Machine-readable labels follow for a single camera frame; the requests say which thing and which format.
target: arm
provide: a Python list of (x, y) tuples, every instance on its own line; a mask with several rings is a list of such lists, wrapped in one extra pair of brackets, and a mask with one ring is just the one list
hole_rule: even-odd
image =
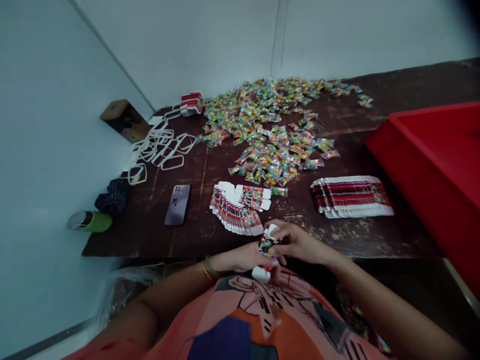
[[(245, 272), (257, 265), (277, 266), (275, 259), (261, 256), (257, 242), (212, 256), (210, 264), (217, 273)], [(215, 284), (204, 273), (202, 263), (176, 272), (146, 290), (130, 302), (108, 324), (90, 346), (102, 346), (114, 340), (133, 339), (149, 350), (188, 303)]]
[(290, 242), (274, 246), (275, 253), (329, 268), (399, 359), (470, 359), (460, 343), (339, 252), (296, 225), (270, 223), (280, 227), (272, 236)]

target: green cup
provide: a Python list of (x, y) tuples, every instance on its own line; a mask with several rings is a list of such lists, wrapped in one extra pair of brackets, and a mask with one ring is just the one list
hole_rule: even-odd
[(112, 217), (97, 211), (77, 211), (67, 222), (69, 230), (103, 233), (112, 225)]

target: red plastic crate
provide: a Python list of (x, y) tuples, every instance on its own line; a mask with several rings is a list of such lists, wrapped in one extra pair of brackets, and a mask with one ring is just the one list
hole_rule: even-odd
[(395, 112), (366, 145), (480, 299), (480, 101)]

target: wooden box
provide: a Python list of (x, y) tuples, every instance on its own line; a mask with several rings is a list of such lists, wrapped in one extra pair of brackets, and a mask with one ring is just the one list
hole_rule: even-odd
[(126, 99), (112, 101), (100, 119), (132, 144), (145, 139), (150, 131), (150, 125)]

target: printed shirt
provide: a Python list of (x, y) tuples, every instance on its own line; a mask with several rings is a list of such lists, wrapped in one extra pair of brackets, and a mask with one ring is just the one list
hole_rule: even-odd
[(224, 277), (185, 306), (148, 352), (133, 340), (85, 346), (67, 360), (386, 359), (350, 330), (334, 307), (295, 273), (261, 284)]

